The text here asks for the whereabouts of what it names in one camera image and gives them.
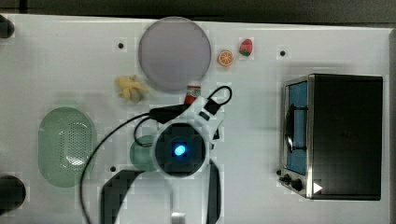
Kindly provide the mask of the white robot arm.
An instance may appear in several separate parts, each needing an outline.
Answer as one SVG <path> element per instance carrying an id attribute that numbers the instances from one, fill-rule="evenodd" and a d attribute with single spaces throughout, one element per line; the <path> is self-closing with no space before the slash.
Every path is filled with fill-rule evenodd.
<path id="1" fill-rule="evenodd" d="M 154 137 L 151 157 L 155 168 L 174 178 L 201 172 L 209 164 L 209 151 L 219 139 L 224 121 L 221 104 L 198 97 L 191 105 L 180 105 L 177 115 L 164 114 L 163 107 L 150 113 L 161 123 Z"/>

